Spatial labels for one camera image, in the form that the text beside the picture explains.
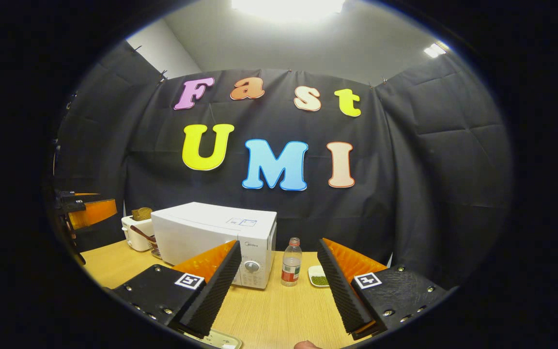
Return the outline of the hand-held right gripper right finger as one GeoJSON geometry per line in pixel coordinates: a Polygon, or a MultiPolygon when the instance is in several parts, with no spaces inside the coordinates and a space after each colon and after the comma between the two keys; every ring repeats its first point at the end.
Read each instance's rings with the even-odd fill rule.
{"type": "Polygon", "coordinates": [[[344,329],[354,340],[396,331],[438,305],[448,291],[404,265],[386,267],[322,238],[317,259],[344,329]]]}

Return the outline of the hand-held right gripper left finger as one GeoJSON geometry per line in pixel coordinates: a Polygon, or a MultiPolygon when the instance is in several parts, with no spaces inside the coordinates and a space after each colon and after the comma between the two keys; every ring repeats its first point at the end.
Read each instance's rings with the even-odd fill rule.
{"type": "Polygon", "coordinates": [[[204,338],[241,261],[241,244],[231,240],[172,268],[151,265],[112,294],[164,326],[204,338]]]}

